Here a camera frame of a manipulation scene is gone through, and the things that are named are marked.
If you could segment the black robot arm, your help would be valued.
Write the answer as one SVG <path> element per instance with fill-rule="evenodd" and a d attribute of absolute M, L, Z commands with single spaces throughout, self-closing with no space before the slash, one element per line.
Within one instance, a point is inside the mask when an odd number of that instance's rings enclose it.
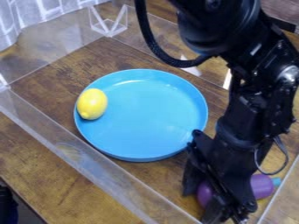
<path fill-rule="evenodd" d="M 299 52 L 263 12 L 260 0 L 170 1 L 183 42 L 195 52 L 222 57 L 232 73 L 216 134 L 192 133 L 183 192 L 194 194 L 207 182 L 214 194 L 203 224 L 246 224 L 258 210 L 251 176 L 295 122 Z"/>

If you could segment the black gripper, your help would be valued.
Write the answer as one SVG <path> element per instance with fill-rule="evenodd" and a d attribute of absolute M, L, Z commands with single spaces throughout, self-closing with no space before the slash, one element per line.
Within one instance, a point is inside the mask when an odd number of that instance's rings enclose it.
<path fill-rule="evenodd" d="M 194 195 L 202 181 L 207 180 L 216 190 L 200 221 L 203 224 L 220 224 L 232 219 L 235 224 L 247 224 L 248 214 L 258 210 L 251 189 L 234 192 L 230 179 L 248 179 L 256 168 L 254 153 L 236 150 L 220 135 L 211 139 L 200 130 L 192 132 L 187 143 L 187 164 L 182 178 L 182 195 Z"/>

